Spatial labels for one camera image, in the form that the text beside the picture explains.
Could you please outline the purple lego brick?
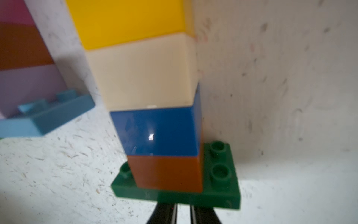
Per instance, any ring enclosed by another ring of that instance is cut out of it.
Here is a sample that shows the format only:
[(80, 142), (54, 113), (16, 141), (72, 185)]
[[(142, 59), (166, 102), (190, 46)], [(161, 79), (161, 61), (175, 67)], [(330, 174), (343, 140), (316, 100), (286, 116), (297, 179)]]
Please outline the purple lego brick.
[(39, 100), (56, 100), (67, 86), (56, 65), (1, 71), (1, 119), (18, 115), (18, 106)]

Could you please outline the light blue lego brick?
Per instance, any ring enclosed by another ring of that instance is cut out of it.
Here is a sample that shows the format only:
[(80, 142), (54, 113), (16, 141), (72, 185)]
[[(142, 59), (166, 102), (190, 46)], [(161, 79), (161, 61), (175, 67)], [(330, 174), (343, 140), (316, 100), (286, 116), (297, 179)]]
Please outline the light blue lego brick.
[(56, 93), (56, 99), (30, 101), (18, 105), (17, 115), (1, 120), (1, 138), (41, 137), (95, 107), (90, 94), (69, 89)]

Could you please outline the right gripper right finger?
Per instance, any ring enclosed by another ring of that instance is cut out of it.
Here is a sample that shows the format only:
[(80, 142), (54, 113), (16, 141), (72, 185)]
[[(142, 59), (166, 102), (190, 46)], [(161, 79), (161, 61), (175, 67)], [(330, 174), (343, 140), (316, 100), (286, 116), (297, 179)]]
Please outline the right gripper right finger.
[(221, 224), (213, 208), (190, 206), (191, 224)]

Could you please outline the yellow lego brick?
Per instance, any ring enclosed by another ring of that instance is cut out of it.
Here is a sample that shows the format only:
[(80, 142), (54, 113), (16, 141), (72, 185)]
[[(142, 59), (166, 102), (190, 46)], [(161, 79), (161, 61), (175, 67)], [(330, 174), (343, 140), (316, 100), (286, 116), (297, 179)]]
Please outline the yellow lego brick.
[(185, 32), (195, 36), (192, 1), (66, 1), (86, 50)]

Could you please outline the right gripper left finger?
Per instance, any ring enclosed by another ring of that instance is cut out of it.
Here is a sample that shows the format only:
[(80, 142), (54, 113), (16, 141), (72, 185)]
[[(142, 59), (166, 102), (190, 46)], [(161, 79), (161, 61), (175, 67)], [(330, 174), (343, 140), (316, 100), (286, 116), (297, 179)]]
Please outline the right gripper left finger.
[(177, 224), (177, 204), (157, 203), (147, 224)]

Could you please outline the pink lego brick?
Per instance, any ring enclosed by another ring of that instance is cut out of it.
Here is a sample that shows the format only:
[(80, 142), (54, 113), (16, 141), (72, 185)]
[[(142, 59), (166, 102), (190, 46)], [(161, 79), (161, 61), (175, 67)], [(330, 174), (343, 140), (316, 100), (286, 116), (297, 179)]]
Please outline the pink lego brick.
[(1, 0), (1, 22), (35, 26), (32, 15), (23, 0)]

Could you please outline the orange lego brick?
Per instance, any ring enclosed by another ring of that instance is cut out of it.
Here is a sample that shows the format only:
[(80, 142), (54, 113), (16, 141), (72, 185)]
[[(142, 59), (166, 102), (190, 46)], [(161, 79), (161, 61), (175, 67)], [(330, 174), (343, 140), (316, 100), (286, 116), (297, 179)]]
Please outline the orange lego brick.
[(1, 70), (53, 64), (35, 26), (1, 23)]
[(139, 188), (201, 193), (204, 144), (198, 156), (128, 156)]

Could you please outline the dark green lego brick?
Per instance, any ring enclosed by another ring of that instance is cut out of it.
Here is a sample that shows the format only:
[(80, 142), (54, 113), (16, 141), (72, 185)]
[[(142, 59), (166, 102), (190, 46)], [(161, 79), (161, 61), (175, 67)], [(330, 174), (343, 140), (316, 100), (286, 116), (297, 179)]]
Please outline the dark green lego brick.
[(139, 188), (124, 163), (111, 184), (115, 196), (120, 198), (181, 203), (198, 207), (240, 209), (241, 194), (236, 170), (228, 143), (213, 141), (204, 144), (203, 191), (190, 193), (161, 189)]

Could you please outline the cream lego brick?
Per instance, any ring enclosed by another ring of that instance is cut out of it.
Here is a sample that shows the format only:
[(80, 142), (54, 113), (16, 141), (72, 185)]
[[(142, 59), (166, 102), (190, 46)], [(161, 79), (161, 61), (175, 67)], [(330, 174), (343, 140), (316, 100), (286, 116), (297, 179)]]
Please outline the cream lego brick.
[(193, 104), (199, 75), (195, 39), (178, 33), (85, 53), (109, 111)]

